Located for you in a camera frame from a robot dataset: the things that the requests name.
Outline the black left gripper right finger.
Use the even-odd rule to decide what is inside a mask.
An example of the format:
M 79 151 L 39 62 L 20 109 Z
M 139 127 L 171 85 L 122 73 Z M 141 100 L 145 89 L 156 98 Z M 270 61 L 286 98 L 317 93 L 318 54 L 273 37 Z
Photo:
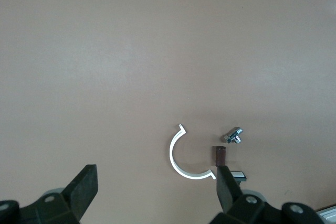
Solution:
M 281 211 L 256 192 L 243 192 L 227 166 L 217 168 L 216 191 L 222 212 L 212 224 L 281 224 Z

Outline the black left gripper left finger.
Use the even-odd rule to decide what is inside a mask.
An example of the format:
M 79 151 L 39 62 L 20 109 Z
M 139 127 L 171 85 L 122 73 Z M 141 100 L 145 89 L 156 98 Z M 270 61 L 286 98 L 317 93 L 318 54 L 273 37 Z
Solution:
M 97 192 L 97 166 L 86 165 L 64 189 L 52 190 L 20 209 L 19 224 L 80 224 Z

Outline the black button with white cap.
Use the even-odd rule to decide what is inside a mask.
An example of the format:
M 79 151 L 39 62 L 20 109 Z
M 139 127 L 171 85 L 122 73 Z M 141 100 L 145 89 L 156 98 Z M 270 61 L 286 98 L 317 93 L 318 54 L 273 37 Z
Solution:
M 230 173 L 238 183 L 247 181 L 246 175 L 241 171 L 231 171 Z

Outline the white drawer cabinet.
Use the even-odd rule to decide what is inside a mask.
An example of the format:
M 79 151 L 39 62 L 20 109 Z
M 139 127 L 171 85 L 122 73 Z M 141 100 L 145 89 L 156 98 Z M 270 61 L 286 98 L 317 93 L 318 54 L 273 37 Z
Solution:
M 317 211 L 325 224 L 336 224 L 336 205 Z

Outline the small brown block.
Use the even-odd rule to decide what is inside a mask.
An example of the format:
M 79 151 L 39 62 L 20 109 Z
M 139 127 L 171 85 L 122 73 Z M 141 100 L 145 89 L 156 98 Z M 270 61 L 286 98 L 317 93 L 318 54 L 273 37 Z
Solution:
M 216 167 L 226 165 L 226 151 L 227 148 L 224 146 L 213 146 L 212 147 L 212 157 Z

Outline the silver metal fitting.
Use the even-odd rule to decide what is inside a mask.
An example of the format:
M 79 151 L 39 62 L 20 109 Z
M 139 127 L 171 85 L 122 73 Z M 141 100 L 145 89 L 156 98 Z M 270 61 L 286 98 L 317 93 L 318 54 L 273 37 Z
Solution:
M 229 132 L 223 135 L 224 142 L 226 143 L 241 143 L 240 135 L 243 129 L 241 127 L 234 127 Z

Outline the brown table cover sheet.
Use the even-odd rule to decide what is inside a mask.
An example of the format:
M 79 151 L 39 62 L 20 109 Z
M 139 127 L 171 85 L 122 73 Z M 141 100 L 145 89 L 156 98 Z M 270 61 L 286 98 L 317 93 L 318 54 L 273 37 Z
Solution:
M 243 189 L 336 203 L 336 0 L 0 0 L 0 200 L 96 164 L 82 224 L 208 224 L 221 136 Z

